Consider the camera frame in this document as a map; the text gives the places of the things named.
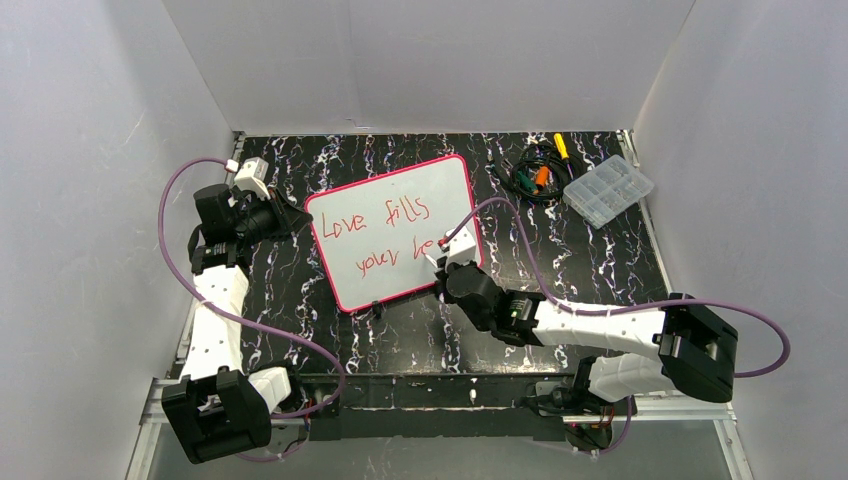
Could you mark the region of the pink framed whiteboard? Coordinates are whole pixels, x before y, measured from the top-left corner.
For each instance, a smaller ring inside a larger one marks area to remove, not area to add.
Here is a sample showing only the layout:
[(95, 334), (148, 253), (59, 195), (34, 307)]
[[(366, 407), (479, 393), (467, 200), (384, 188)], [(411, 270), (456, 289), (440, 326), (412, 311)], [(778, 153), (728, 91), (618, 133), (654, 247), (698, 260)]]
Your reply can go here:
[(438, 242), (463, 226), (485, 263), (465, 159), (450, 155), (311, 195), (305, 210), (339, 309), (353, 313), (428, 288)]

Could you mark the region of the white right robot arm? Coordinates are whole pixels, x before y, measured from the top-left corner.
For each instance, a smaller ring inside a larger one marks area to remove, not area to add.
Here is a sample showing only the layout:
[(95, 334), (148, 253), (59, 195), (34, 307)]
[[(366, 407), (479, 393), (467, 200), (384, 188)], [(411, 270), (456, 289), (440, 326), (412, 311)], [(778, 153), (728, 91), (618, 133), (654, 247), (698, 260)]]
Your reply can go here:
[(733, 395), (738, 332), (703, 305), (621, 312), (616, 306), (561, 309), (543, 294), (506, 290), (475, 262), (443, 264), (443, 299), (482, 332), (515, 347), (578, 345), (615, 351), (584, 359), (568, 393), (572, 401), (611, 404), (634, 394), (677, 390), (711, 403)]

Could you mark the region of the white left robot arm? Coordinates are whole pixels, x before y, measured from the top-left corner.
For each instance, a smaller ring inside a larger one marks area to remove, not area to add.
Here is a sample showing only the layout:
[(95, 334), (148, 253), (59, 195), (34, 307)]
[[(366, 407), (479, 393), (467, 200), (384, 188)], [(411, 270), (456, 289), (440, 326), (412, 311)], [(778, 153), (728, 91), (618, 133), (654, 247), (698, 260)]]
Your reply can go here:
[(311, 216), (274, 187), (215, 184), (197, 191), (200, 217), (187, 250), (195, 309), (180, 380), (163, 390), (162, 407), (188, 460), (199, 464), (269, 444), (271, 416), (303, 405), (289, 361), (244, 372), (240, 315), (250, 260), (264, 240), (291, 239)]

